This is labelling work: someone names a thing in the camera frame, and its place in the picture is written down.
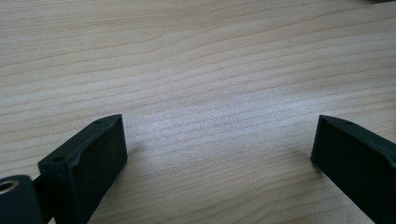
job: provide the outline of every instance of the screw hole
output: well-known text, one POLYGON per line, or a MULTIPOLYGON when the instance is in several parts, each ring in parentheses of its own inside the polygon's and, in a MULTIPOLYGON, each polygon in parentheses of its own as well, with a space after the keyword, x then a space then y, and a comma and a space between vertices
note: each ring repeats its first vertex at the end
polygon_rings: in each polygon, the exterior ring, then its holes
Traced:
POLYGON ((0 194, 5 194, 7 192, 12 191, 20 184, 18 180, 8 180, 3 183, 0 183, 0 194))
POLYGON ((64 157, 55 157, 52 161, 53 162, 61 162, 64 160, 64 157))

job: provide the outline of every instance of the black plastic part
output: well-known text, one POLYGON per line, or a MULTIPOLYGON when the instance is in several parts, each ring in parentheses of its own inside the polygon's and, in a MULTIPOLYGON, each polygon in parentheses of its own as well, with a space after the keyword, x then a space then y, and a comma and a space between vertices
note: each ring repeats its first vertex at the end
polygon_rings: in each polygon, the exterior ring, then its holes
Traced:
POLYGON ((311 161, 372 221, 396 223, 396 145, 344 119, 320 116, 311 161))
POLYGON ((38 163, 0 180, 0 224, 85 224, 127 161, 122 116, 99 119, 38 163))
POLYGON ((91 123, 40 161, 56 223, 87 223, 126 161, 121 115, 91 123))
POLYGON ((0 180, 0 223, 43 223, 35 186, 29 176, 13 175, 0 180))

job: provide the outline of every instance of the black clamp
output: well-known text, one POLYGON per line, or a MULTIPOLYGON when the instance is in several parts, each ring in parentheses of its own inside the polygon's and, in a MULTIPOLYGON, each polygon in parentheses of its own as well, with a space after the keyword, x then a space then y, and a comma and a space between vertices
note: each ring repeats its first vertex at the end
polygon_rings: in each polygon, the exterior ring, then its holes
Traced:
POLYGON ((127 162, 122 116, 98 119, 38 163, 0 180, 0 223, 85 224, 127 162))
POLYGON ((375 223, 396 223, 396 145, 320 116, 311 161, 375 223))

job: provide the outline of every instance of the wooden table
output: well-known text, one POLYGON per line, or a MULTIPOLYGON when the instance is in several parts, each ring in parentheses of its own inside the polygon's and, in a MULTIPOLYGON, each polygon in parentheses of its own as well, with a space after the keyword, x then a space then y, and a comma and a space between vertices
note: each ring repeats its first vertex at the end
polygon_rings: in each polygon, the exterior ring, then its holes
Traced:
POLYGON ((396 3, 2 1, 0 177, 121 113, 90 223, 372 223, 311 164, 319 114, 396 141, 396 3))

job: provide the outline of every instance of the table surface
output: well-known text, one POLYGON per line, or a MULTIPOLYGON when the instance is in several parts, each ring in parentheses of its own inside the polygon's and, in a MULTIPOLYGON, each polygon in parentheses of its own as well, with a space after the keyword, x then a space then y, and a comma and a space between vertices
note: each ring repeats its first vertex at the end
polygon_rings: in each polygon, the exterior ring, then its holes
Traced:
POLYGON ((318 115, 396 141, 396 3, 0 2, 0 177, 123 115, 90 223, 372 223, 310 162, 318 115))

